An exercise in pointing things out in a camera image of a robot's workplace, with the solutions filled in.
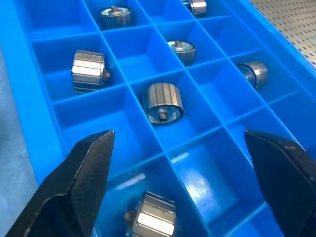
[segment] slotted metal cylinder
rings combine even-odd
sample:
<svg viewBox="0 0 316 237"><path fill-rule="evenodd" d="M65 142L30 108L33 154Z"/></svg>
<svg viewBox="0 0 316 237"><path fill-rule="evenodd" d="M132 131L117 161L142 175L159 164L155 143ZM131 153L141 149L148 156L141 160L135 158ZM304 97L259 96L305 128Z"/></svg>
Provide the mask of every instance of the slotted metal cylinder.
<svg viewBox="0 0 316 237"><path fill-rule="evenodd" d="M155 83L143 92L144 111L152 124L178 120L184 114L179 89L170 83Z"/></svg>
<svg viewBox="0 0 316 237"><path fill-rule="evenodd" d="M84 50L77 50L75 53L71 72L77 94L100 90L104 81L110 77L110 73L104 68L104 55Z"/></svg>
<svg viewBox="0 0 316 237"><path fill-rule="evenodd" d="M169 41L168 45L172 48L184 66L190 66L194 63L196 47L192 43L185 41Z"/></svg>
<svg viewBox="0 0 316 237"><path fill-rule="evenodd" d="M238 63L236 66L256 90L267 83L268 69L263 63L253 61Z"/></svg>
<svg viewBox="0 0 316 237"><path fill-rule="evenodd" d="M145 192L138 210L125 217L130 226L129 237L173 237L176 223L174 202L151 192Z"/></svg>
<svg viewBox="0 0 316 237"><path fill-rule="evenodd" d="M132 26L132 9L117 6L106 8L100 12L100 25L102 30Z"/></svg>
<svg viewBox="0 0 316 237"><path fill-rule="evenodd" d="M184 6L197 18L206 14L207 3L205 0L182 0Z"/></svg>

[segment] blue compartment organizer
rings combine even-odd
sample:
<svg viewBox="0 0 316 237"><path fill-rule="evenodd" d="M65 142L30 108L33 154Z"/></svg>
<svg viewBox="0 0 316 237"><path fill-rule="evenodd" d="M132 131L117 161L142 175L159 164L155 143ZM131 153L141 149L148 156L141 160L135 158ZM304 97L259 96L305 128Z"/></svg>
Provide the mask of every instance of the blue compartment organizer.
<svg viewBox="0 0 316 237"><path fill-rule="evenodd" d="M128 6L135 25L102 31L102 8ZM177 237L282 236L258 187L246 128L298 141L316 158L316 70L246 0L207 0L195 19L180 0L8 0L0 41L29 157L39 183L80 139L116 133L98 236L123 236L146 190L175 202ZM169 40L197 46L184 67ZM101 52L108 87L76 96L77 49ZM269 70L255 91L235 63ZM151 83L181 92L184 117L152 126L141 105Z"/></svg>

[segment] gray floor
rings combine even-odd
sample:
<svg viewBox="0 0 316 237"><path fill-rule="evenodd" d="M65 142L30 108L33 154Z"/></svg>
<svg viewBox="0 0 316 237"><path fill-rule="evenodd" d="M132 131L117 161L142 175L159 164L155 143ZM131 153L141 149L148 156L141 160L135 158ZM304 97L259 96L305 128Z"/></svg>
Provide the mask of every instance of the gray floor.
<svg viewBox="0 0 316 237"><path fill-rule="evenodd" d="M0 48L0 237L37 188Z"/></svg>

